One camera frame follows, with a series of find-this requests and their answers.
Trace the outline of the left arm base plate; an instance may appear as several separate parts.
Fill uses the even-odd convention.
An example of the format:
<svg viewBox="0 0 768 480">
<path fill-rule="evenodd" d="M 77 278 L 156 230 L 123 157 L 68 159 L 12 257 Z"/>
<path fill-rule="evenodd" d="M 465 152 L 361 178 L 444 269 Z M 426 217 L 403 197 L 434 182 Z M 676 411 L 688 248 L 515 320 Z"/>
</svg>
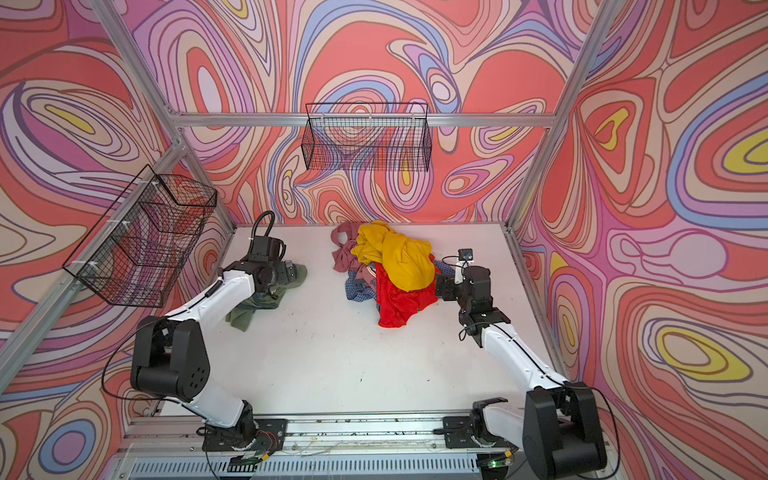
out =
<svg viewBox="0 0 768 480">
<path fill-rule="evenodd" d="M 205 452 L 274 453 L 283 449 L 288 421 L 284 418 L 252 419 L 223 428 L 203 424 L 196 431 Z"/>
</svg>

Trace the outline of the pink printed cloth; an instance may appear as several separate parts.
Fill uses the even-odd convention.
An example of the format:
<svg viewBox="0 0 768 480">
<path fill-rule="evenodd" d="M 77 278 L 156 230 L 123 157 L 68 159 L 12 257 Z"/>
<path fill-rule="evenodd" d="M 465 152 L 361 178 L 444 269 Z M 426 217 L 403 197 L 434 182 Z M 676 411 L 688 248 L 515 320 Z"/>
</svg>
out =
<svg viewBox="0 0 768 480">
<path fill-rule="evenodd" d="M 361 265 L 357 270 L 355 279 L 361 280 L 365 284 L 374 288 L 376 283 L 376 264 L 371 263 L 368 265 Z"/>
</svg>

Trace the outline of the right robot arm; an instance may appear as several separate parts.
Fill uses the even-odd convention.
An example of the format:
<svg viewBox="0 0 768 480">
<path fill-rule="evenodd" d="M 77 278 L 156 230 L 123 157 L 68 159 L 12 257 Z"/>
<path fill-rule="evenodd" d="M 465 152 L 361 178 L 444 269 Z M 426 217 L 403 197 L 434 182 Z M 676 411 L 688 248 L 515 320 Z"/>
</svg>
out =
<svg viewBox="0 0 768 480">
<path fill-rule="evenodd" d="M 473 403 L 465 417 L 446 417 L 439 434 L 450 449 L 503 444 L 525 453 L 540 479 L 597 472 L 608 464 L 592 388 L 557 373 L 529 348 L 511 319 L 493 303 L 491 272 L 457 268 L 436 278 L 436 295 L 459 306 L 460 338 L 472 338 L 511 376 L 522 408 L 495 397 Z"/>
</svg>

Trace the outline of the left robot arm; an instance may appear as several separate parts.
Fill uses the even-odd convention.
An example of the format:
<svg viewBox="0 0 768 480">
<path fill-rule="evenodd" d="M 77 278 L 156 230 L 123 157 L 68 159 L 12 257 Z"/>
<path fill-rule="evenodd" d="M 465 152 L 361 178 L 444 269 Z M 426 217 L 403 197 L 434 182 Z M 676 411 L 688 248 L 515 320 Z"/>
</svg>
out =
<svg viewBox="0 0 768 480">
<path fill-rule="evenodd" d="M 285 243 L 270 236 L 251 238 L 246 256 L 228 265 L 215 282 L 165 316 L 143 319 L 136 331 L 131 387 L 178 402 L 203 419 L 204 448 L 253 448 L 259 427 L 249 402 L 233 396 L 210 378 L 204 332 L 255 294 L 272 294 L 297 278 L 284 260 Z"/>
</svg>

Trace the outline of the blue checkered cloth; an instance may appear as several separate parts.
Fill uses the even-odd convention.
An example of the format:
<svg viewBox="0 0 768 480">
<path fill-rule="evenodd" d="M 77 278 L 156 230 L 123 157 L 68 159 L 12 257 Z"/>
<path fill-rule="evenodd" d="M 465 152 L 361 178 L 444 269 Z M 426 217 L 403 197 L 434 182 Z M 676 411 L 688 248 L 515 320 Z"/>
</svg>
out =
<svg viewBox="0 0 768 480">
<path fill-rule="evenodd" d="M 356 271 L 347 272 L 344 288 L 346 299 L 352 302 L 363 303 L 377 298 L 376 280 L 366 279 Z"/>
</svg>

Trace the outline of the yellow cloth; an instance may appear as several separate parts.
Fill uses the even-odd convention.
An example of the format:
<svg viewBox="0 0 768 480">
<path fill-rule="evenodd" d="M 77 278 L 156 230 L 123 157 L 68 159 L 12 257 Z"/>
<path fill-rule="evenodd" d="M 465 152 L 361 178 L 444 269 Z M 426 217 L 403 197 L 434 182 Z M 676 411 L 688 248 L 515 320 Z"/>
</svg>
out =
<svg viewBox="0 0 768 480">
<path fill-rule="evenodd" d="M 399 233 L 383 221 L 359 226 L 351 253 L 361 264 L 382 266 L 392 284 L 405 292 L 423 290 L 436 277 L 431 244 Z"/>
</svg>

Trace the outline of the maroon cloth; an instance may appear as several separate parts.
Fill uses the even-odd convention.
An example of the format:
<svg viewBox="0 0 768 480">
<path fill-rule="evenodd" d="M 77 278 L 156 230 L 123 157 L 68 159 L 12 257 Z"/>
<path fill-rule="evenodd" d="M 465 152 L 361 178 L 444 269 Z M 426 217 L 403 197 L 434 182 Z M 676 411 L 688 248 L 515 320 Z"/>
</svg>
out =
<svg viewBox="0 0 768 480">
<path fill-rule="evenodd" d="M 346 221 L 331 232 L 331 241 L 337 247 L 332 253 L 333 269 L 337 272 L 357 271 L 361 267 L 352 250 L 357 246 L 357 237 L 361 222 Z"/>
</svg>

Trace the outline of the aluminium rail base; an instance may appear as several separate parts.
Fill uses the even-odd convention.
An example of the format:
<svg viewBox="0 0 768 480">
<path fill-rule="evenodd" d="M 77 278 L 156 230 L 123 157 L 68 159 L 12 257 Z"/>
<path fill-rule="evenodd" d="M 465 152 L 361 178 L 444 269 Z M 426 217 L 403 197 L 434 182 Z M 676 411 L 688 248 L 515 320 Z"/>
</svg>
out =
<svg viewBox="0 0 768 480">
<path fill-rule="evenodd" d="M 202 423 L 162 414 L 130 424 L 104 479 L 532 479 L 526 454 L 471 440 L 466 410 L 275 414 L 255 465 L 204 450 Z"/>
</svg>

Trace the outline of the red cloth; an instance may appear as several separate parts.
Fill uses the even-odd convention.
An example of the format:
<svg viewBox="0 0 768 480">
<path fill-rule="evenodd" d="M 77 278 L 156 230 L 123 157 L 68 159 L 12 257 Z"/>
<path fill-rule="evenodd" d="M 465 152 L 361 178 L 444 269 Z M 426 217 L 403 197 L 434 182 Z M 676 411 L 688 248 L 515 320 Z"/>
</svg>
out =
<svg viewBox="0 0 768 480">
<path fill-rule="evenodd" d="M 426 261 L 415 266 L 396 266 L 393 273 L 381 263 L 373 263 L 380 327 L 404 327 L 412 316 L 437 302 L 438 269 L 434 261 L 434 255 L 429 254 Z"/>
</svg>

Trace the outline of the green cloth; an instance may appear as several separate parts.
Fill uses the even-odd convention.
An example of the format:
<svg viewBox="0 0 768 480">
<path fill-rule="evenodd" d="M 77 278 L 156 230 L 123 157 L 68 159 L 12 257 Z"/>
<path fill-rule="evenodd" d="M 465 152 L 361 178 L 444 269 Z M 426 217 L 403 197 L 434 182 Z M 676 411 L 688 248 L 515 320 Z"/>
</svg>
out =
<svg viewBox="0 0 768 480">
<path fill-rule="evenodd" d="M 245 332 L 257 310 L 276 310 L 285 294 L 291 289 L 299 288 L 308 276 L 305 265 L 295 264 L 299 269 L 298 280 L 286 286 L 268 288 L 265 292 L 256 292 L 240 302 L 225 317 L 225 321 L 233 328 Z"/>
</svg>

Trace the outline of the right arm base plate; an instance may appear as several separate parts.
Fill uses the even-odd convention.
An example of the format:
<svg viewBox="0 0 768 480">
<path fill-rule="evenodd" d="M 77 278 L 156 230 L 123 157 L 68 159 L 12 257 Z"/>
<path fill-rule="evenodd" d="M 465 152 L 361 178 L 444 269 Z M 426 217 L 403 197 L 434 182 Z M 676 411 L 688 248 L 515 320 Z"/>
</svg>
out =
<svg viewBox="0 0 768 480">
<path fill-rule="evenodd" d="M 490 434 L 474 415 L 451 415 L 442 418 L 442 425 L 433 430 L 441 436 L 448 449 L 505 448 L 516 452 L 518 447 L 502 437 Z"/>
</svg>

